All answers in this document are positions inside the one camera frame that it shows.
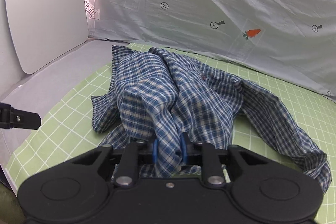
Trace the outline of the blue plaid shirt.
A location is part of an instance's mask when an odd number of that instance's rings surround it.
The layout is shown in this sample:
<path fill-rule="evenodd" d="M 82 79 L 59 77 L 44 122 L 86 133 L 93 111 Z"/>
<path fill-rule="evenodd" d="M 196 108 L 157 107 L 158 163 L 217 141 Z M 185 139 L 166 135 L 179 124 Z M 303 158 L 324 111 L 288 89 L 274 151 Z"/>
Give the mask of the blue plaid shirt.
<path fill-rule="evenodd" d="M 107 94 L 92 97 L 92 127 L 105 144 L 122 149 L 134 140 L 158 139 L 158 159 L 142 177 L 198 174 L 182 162 L 181 136 L 225 149 L 234 119 L 243 114 L 261 139 L 291 158 L 323 191 L 331 181 L 326 153 L 294 121 L 281 100 L 257 84 L 188 56 L 153 47 L 138 52 L 112 47 Z"/>

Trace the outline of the white rounded board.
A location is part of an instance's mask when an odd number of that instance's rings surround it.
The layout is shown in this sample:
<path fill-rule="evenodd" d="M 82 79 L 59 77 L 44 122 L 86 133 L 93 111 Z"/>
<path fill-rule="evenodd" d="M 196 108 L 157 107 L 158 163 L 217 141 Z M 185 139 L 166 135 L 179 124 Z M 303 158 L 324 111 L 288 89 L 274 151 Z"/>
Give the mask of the white rounded board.
<path fill-rule="evenodd" d="M 33 74 L 88 38 L 84 0 L 5 0 L 23 71 Z"/>

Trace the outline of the carrot print grey sheet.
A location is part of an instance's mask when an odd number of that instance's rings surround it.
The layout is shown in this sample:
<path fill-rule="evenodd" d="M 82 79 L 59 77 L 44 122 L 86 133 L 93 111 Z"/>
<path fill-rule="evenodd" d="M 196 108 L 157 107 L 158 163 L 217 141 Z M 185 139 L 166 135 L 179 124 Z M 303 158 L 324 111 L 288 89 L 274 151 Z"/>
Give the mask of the carrot print grey sheet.
<path fill-rule="evenodd" d="M 335 98 L 335 0 L 87 0 L 92 37 L 245 65 Z"/>

